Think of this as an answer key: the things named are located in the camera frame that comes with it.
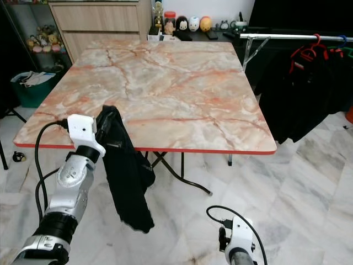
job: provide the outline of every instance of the marble table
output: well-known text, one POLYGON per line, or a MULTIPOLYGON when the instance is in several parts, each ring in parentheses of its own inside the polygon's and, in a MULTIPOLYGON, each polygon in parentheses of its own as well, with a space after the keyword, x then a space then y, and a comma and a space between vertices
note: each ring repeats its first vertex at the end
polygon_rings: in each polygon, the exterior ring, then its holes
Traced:
MULTIPOLYGON (((216 42, 91 43, 14 143, 34 147, 45 124, 73 113, 97 116, 104 104, 118 108, 136 150, 153 151, 162 162, 160 152, 276 151, 232 44, 216 42)), ((40 147, 73 144, 52 126, 40 147)))

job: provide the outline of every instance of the jar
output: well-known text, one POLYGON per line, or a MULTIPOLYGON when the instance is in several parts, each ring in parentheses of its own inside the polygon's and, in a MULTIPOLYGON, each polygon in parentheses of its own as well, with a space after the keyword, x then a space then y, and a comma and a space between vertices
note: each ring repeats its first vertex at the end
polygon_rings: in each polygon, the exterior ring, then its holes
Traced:
POLYGON ((175 30, 175 12, 164 12, 164 33, 172 35, 175 30))

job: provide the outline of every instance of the marble floor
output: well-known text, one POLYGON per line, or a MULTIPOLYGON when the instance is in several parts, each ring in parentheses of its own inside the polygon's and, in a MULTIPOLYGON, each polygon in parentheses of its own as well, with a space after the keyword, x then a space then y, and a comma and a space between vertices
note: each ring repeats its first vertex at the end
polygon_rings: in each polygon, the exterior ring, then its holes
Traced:
MULTIPOLYGON (((33 110, 18 111, 28 117, 33 110)), ((12 144, 21 126, 16 117, 0 120, 10 167, 0 169, 0 264, 11 263, 38 225, 33 149, 12 144), (25 152, 28 159, 10 161, 13 150, 25 152)), ((43 172, 61 165, 66 153, 40 150, 43 172)), ((214 204, 253 220, 268 264, 353 264, 353 125, 343 113, 330 115, 299 142, 278 145, 274 155, 233 159, 228 167, 226 155, 185 155, 185 178, 213 191, 212 197, 177 181, 158 165, 156 182, 146 193, 156 226, 146 235, 120 222, 99 160, 69 264, 226 264, 218 252, 219 225, 205 213, 214 204)), ((169 153, 167 161, 178 169, 180 155, 169 153)), ((54 178, 46 182, 49 194, 54 183, 54 178)), ((223 211, 213 213, 230 217, 223 211)), ((255 244, 256 259, 263 264, 255 244)))

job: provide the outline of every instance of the teal basket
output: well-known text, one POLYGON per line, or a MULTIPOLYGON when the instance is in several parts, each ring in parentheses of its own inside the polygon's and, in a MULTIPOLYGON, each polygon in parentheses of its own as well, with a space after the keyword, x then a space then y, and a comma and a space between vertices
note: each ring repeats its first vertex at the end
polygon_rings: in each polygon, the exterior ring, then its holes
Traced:
POLYGON ((14 89, 18 99, 20 100, 22 107, 37 108, 53 90, 54 86, 59 82, 60 78, 61 74, 57 73, 54 77, 43 82, 42 84, 37 84, 31 87, 24 87, 17 82, 13 82, 12 80, 15 79, 14 77, 11 80, 11 86, 14 89))

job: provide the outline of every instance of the cabinet drawer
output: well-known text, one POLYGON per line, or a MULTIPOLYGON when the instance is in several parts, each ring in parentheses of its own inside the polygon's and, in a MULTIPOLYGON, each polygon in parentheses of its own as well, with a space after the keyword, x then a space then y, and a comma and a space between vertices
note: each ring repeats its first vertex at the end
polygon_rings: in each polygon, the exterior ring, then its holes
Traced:
POLYGON ((120 34, 120 33, 69 33, 64 32, 63 36, 66 40, 73 62, 77 61, 80 54, 86 46, 93 40, 139 40, 138 34, 120 34))
POLYGON ((135 6, 54 6, 63 31, 138 31, 135 6))

